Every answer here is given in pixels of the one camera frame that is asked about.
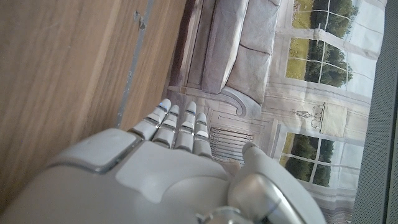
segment trees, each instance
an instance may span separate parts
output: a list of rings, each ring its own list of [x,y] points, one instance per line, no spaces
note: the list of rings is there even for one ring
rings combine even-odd
[[[311,27],[318,28],[319,23],[321,28],[325,27],[326,19],[328,21],[326,31],[342,38],[345,34],[349,34],[351,28],[351,21],[358,14],[358,8],[353,6],[351,0],[314,0],[313,10],[328,10],[334,14],[312,12],[311,13]]]
[[[292,154],[307,159],[315,159],[318,148],[318,138],[296,134],[292,147]],[[334,141],[326,139],[321,140],[319,161],[331,162],[333,155]],[[301,159],[289,158],[286,162],[285,168],[297,179],[309,181],[314,163],[303,161]],[[317,165],[317,170],[313,178],[313,183],[324,187],[329,187],[330,180],[330,166]]]
[[[323,48],[325,48],[325,54],[323,61],[332,65],[322,65],[322,76],[320,83],[327,84],[335,87],[341,87],[345,85],[347,81],[353,78],[352,68],[345,62],[344,53],[337,47],[330,44],[319,42],[317,45],[316,41],[310,41],[308,49],[308,60],[322,60]],[[319,62],[307,62],[305,67],[305,80],[309,82],[317,83],[319,81],[319,75],[321,72],[321,63]]]

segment sofa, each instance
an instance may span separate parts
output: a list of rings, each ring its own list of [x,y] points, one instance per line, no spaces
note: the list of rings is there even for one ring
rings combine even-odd
[[[261,115],[280,0],[204,0],[187,86]]]

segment white robotic hand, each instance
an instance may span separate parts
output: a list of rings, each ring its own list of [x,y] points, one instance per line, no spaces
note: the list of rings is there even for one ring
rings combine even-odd
[[[206,116],[163,100],[129,132],[107,129],[63,151],[0,223],[324,223],[310,194],[253,143],[229,178]]]

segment wooden table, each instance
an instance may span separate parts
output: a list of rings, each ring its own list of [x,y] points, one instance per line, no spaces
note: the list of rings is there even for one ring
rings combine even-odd
[[[0,2],[0,212],[49,158],[106,128],[127,129],[153,109],[184,6],[185,0]]]

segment sofa armrest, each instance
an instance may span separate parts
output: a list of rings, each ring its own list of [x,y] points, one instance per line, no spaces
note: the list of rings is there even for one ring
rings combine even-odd
[[[248,2],[216,2],[201,83],[203,91],[218,94],[224,88],[238,54]]]
[[[239,111],[240,114],[237,115],[240,118],[253,119],[260,117],[261,106],[257,102],[255,102],[252,98],[241,93],[240,91],[226,86],[221,91],[221,95],[228,96],[239,103],[241,111]]]

